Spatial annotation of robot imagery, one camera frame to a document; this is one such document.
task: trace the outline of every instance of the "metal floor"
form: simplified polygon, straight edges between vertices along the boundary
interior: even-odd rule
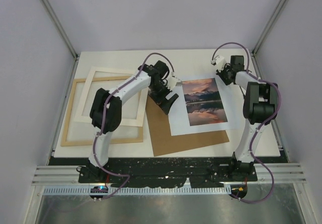
[[[270,185],[250,185],[247,199],[264,197],[269,189]],[[116,196],[69,211],[88,199],[43,196],[36,223],[305,223],[292,184],[277,184],[273,196],[260,204],[245,204],[228,195]]]

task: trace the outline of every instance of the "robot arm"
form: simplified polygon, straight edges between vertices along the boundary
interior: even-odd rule
[[[102,166],[108,162],[108,148],[113,131],[121,123],[122,105],[136,93],[149,87],[149,96],[165,114],[169,113],[178,95],[174,94],[169,99],[166,96],[172,92],[171,89],[179,82],[173,74],[169,76],[169,72],[167,65],[162,61],[158,61],[155,65],[144,65],[142,72],[137,77],[138,71],[116,88],[110,89],[109,91],[101,88],[96,92],[90,117],[92,119],[92,125],[101,129],[104,134],[104,137],[99,138],[96,143],[96,157]],[[109,100],[104,126],[102,126],[104,103],[110,95],[110,92],[114,91],[116,93]],[[93,165],[92,168],[95,169],[95,167],[98,167],[93,153],[91,153],[89,161]]]
[[[245,128],[230,164],[232,174],[246,176],[252,172],[254,165],[250,150],[255,152],[263,131],[270,123],[267,121],[261,126],[277,109],[278,95],[273,86],[259,81],[244,70],[243,56],[234,55],[230,63],[226,63],[225,59],[219,55],[212,61],[212,64],[217,68],[217,75],[226,85],[234,83],[246,90],[243,106],[243,115],[246,119]]]

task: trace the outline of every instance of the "brown cardboard sheet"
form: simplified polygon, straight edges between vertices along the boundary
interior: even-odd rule
[[[226,131],[202,132],[171,136],[168,116],[148,96],[146,116],[154,156],[172,154],[229,142]]]

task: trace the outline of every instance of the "white table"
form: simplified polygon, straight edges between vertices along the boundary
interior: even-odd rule
[[[213,66],[210,64],[210,60],[214,52],[213,49],[82,52],[79,58],[75,79],[86,78],[92,66],[136,70],[142,64],[145,57],[151,52],[159,52],[168,57],[174,65],[176,75],[179,78],[186,76],[202,76],[203,74],[209,74],[209,72],[214,71]],[[223,55],[228,62],[230,61],[231,55],[243,55],[245,59],[247,58],[246,53],[242,49],[221,49],[218,51],[218,54]],[[154,64],[159,59],[162,60],[159,56],[152,56],[147,61],[147,64]],[[255,73],[252,61],[250,64],[250,70]],[[234,92],[236,103],[240,108],[240,117],[243,118],[243,95],[238,86],[230,85],[228,87],[231,87]],[[143,142],[111,144],[109,148],[109,157],[153,157],[146,116],[144,118],[143,129]],[[227,130],[230,142],[160,157],[231,157],[233,151],[235,151],[239,144],[243,129],[244,124],[240,129]],[[54,157],[87,158],[89,156],[92,149],[91,146],[61,147],[61,134],[62,128],[60,130]],[[264,131],[255,154],[256,156],[267,157],[280,156],[271,125],[269,125]]]

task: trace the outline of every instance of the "white cable carrier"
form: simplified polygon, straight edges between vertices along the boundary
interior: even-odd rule
[[[109,193],[93,191],[94,186],[47,186],[43,195],[108,195],[116,190],[109,186]],[[209,194],[231,194],[230,185],[216,188],[122,188],[116,195],[209,195]]]

